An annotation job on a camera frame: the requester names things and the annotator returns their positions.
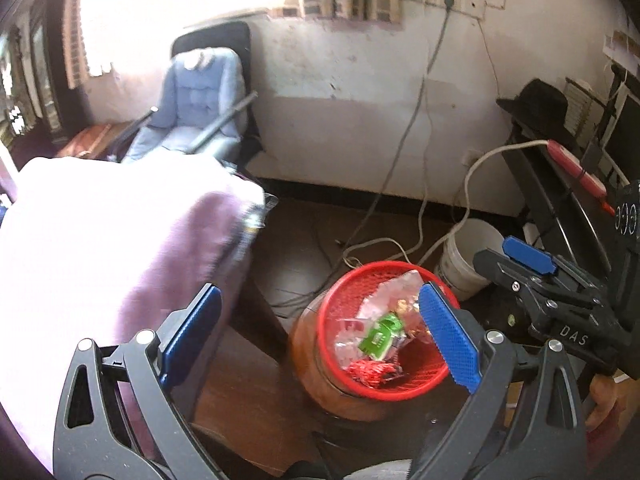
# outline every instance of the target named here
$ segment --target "plastic wrapper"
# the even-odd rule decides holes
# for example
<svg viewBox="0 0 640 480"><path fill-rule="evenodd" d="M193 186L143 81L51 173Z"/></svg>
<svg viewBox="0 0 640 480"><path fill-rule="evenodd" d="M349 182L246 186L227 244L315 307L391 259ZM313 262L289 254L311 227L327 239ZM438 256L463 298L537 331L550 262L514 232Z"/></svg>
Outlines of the plastic wrapper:
<svg viewBox="0 0 640 480"><path fill-rule="evenodd" d="M346 372L354 381L369 388L379 388L389 381L403 377L402 367L396 362L361 359L351 363Z"/></svg>
<svg viewBox="0 0 640 480"><path fill-rule="evenodd" d="M402 321L404 332L410 339L417 339L425 344L433 343L433 337L420 314L417 301L398 300L398 304L392 310Z"/></svg>
<svg viewBox="0 0 640 480"><path fill-rule="evenodd" d="M376 291L362 301L357 318L380 319L389 312L399 317L409 339L425 344L433 338L418 309L418 294L424 280L417 270L409 270L397 278L380 283Z"/></svg>
<svg viewBox="0 0 640 480"><path fill-rule="evenodd" d="M344 369L352 362L364 357L359 345L369 335L373 320L343 318L337 320L337 323L338 333L334 340L334 352L340 368Z"/></svg>
<svg viewBox="0 0 640 480"><path fill-rule="evenodd" d="M424 280L417 270L409 270L397 278L382 282L371 296L362 301L356 317L380 319L393 310L399 300L415 303L423 285Z"/></svg>

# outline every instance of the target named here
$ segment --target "red mesh trash can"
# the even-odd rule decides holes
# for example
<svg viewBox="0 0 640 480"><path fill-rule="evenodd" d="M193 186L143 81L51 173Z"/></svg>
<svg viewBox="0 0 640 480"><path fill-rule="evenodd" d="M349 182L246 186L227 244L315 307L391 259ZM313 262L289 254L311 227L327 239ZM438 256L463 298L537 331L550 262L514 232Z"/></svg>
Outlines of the red mesh trash can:
<svg viewBox="0 0 640 480"><path fill-rule="evenodd" d="M399 363L405 378L391 381L381 388L369 388L353 379L340 368L334 353L339 319L355 317L362 300L373 294L378 285L409 270L420 272L425 282L438 284L455 308L458 300L434 274L406 262L374 262L348 272L327 292L318 312L318 352L326 378L345 393L376 400L407 400L436 387L449 374L442 355L435 344L417 342L400 350Z"/></svg>

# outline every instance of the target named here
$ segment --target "white wall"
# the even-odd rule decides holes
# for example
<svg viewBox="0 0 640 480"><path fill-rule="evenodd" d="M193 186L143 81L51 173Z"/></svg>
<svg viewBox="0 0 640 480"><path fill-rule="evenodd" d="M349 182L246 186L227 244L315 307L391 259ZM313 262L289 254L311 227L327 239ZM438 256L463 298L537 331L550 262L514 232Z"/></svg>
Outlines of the white wall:
<svg viewBox="0 0 640 480"><path fill-rule="evenodd" d="M444 17L442 9L413 2L403 2L402 13L397 27L251 19L252 77L260 94L255 113L267 149L252 163L255 174L380 188ZM482 27L502 96L516 95L534 77L562 89L565 76L606 94L604 34L625 30L626 17L617 0L506 0L504 10L487 9ZM96 120L130 119L153 105L162 70L158 62L142 74L89 81ZM478 24L453 14L428 82L433 127L423 105L387 192L422 196L424 153L432 200L450 203L465 174L463 153L502 145L508 136L496 95ZM499 156L476 173L471 197L474 208L503 214L516 214L523 204Z"/></svg>

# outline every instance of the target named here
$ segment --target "green candy wrapper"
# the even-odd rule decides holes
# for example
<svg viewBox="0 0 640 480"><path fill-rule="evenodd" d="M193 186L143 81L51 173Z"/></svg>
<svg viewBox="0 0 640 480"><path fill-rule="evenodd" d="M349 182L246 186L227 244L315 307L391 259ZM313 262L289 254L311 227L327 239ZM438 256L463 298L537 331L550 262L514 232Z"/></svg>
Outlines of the green candy wrapper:
<svg viewBox="0 0 640 480"><path fill-rule="evenodd" d="M396 357L405 339L402 321L390 312L376 321L358 348L375 361L389 361Z"/></svg>

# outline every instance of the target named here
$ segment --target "black hat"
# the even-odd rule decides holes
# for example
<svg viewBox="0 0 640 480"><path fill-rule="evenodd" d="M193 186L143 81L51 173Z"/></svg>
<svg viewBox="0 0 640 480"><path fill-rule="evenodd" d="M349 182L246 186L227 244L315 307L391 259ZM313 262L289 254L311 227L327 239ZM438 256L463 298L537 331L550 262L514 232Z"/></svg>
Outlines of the black hat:
<svg viewBox="0 0 640 480"><path fill-rule="evenodd" d="M532 79L515 99L496 99L498 106L537 137L553 139L569 150L577 148L575 137L564 127L568 103L555 86Z"/></svg>

